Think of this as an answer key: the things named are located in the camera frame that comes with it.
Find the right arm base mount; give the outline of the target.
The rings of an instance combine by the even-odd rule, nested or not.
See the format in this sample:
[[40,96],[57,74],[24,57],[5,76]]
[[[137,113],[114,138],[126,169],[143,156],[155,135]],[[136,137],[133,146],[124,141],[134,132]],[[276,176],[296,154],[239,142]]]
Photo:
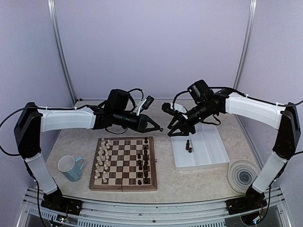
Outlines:
[[229,215],[243,213],[255,209],[259,209],[262,206],[267,206],[267,201],[264,194],[260,195],[245,195],[235,199],[229,199],[226,201],[226,206]]

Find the wooden chess board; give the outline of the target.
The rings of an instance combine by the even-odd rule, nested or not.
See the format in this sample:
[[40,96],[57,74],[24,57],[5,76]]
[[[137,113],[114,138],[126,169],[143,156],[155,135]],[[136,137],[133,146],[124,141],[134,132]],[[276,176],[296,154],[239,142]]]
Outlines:
[[[109,184],[96,185],[93,179],[93,165],[89,182],[89,189],[92,191],[109,191],[109,192],[150,192],[158,189],[157,171],[156,171],[156,158],[154,149],[154,138],[149,138],[149,144],[144,143],[145,137],[115,137],[104,138],[111,142],[111,155],[110,155],[110,175]],[[143,160],[143,147],[147,146],[150,171],[149,177],[150,184],[144,184],[144,176],[137,177],[139,170],[138,160]],[[141,154],[141,159],[137,158],[137,154]],[[138,180],[142,181],[142,185],[138,185]]]

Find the white plastic tray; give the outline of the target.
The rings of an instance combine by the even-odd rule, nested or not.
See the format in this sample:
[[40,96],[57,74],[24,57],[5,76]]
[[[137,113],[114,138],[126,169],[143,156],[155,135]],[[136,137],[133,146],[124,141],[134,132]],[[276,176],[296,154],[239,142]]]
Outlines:
[[[173,157],[176,171],[189,171],[227,166],[230,162],[216,126],[197,124],[196,133],[172,137]],[[192,153],[186,151],[190,140]]]

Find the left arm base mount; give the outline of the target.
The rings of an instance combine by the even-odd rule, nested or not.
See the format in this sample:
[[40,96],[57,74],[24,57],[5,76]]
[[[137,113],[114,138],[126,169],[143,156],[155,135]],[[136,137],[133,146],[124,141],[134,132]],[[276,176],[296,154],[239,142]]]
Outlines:
[[83,202],[81,200],[66,197],[61,197],[58,200],[44,197],[41,202],[43,208],[76,216],[80,214],[82,204]]

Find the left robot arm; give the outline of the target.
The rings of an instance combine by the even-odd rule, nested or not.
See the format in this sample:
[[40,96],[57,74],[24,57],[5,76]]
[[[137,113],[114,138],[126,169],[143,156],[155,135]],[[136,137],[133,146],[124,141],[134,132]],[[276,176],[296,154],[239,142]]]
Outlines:
[[9,153],[4,148],[1,151],[10,157],[21,157],[28,173],[37,181],[44,194],[48,195],[48,203],[54,209],[62,210],[66,206],[66,199],[57,193],[59,186],[46,166],[41,135],[58,135],[61,130],[71,129],[106,130],[113,125],[138,133],[163,131],[151,117],[143,114],[154,98],[142,96],[140,102],[136,103],[131,95],[134,91],[112,89],[108,98],[100,104],[80,107],[46,107],[28,102],[0,123],[4,125],[12,116],[19,114],[13,129],[17,153]]

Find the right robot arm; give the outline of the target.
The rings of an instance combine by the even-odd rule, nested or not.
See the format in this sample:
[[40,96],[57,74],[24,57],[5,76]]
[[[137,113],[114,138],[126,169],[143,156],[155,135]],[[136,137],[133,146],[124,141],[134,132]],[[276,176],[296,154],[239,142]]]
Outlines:
[[242,199],[242,206],[252,210],[260,203],[260,195],[280,177],[288,161],[296,155],[301,137],[297,105],[255,98],[232,87],[211,87],[199,80],[161,108],[173,117],[168,124],[170,137],[193,135],[197,124],[205,124],[207,118],[219,114],[234,115],[248,123],[245,131],[251,144],[257,152],[266,152],[260,157],[261,172]]

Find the dark chess piece back rank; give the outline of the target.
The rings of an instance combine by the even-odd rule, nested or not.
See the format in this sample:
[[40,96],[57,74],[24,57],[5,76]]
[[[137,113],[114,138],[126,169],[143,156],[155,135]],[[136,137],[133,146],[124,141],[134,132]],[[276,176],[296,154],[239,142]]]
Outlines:
[[144,155],[147,155],[147,154],[148,154],[147,146],[144,146],[144,147],[143,147],[143,153],[144,153]]

